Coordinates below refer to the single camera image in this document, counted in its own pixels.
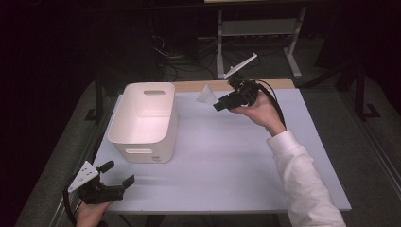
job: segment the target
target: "white shirt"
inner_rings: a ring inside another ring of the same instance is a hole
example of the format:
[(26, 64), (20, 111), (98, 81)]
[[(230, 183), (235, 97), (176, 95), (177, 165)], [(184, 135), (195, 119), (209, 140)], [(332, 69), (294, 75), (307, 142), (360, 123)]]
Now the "white shirt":
[(281, 177), (293, 226), (345, 226), (313, 158), (292, 131), (267, 140)]

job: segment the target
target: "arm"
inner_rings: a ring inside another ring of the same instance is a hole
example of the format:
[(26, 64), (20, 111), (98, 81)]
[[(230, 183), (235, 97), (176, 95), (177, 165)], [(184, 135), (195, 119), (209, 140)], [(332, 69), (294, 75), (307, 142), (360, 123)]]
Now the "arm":
[(269, 99), (259, 92), (251, 107), (230, 110), (247, 115), (273, 136), (267, 141), (281, 177), (293, 226), (345, 226), (340, 211), (314, 165), (313, 158), (287, 131)]

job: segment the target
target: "table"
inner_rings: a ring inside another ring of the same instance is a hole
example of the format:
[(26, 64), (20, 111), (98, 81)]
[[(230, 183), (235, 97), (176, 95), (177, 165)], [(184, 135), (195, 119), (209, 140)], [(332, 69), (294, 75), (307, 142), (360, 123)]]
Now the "table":
[[(309, 153), (340, 210), (351, 206), (327, 157), (300, 91), (289, 79), (268, 79), (275, 88), (287, 125)], [(217, 96), (226, 81), (177, 82), (179, 126), (172, 159), (165, 164), (128, 163), (107, 138), (94, 166), (114, 160), (101, 175), (106, 185), (121, 184), (131, 174), (136, 182), (124, 200), (110, 206), (118, 214), (281, 213), (287, 204), (275, 162), (265, 140), (267, 132), (247, 117), (195, 101), (204, 84)]]

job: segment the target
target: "white plastic bin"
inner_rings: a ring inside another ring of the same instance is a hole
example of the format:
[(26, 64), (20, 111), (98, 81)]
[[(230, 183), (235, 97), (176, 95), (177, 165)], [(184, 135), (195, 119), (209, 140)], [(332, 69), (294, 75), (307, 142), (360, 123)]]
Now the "white plastic bin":
[(165, 163), (171, 159), (178, 124), (174, 94), (174, 85), (167, 82), (126, 87), (108, 138), (127, 161)]

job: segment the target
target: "human hand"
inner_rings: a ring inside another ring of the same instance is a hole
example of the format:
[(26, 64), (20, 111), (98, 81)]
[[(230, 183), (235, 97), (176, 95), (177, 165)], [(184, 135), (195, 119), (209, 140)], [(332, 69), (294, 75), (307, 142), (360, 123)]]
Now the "human hand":
[(78, 209), (78, 227), (96, 227), (112, 201), (100, 204), (86, 204), (82, 202)]
[(256, 125), (265, 127), (271, 136), (277, 135), (286, 130), (286, 127), (281, 122), (277, 111), (263, 92), (258, 92), (257, 100), (252, 106), (241, 106), (229, 111), (235, 114), (244, 114), (248, 116)]

